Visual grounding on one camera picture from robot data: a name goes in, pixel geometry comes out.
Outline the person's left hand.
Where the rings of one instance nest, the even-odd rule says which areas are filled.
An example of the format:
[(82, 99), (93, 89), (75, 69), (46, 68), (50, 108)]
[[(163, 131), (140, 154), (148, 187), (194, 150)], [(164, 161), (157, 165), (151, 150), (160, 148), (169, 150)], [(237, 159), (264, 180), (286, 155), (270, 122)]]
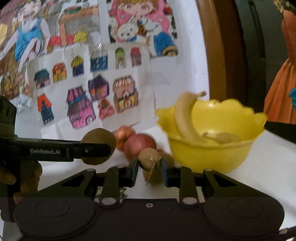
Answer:
[(28, 166), (21, 171), (19, 177), (1, 169), (1, 183), (7, 185), (18, 184), (18, 191), (13, 194), (15, 204), (19, 204), (22, 199), (38, 192), (40, 177), (43, 173), (42, 165), (34, 162), (32, 166)]

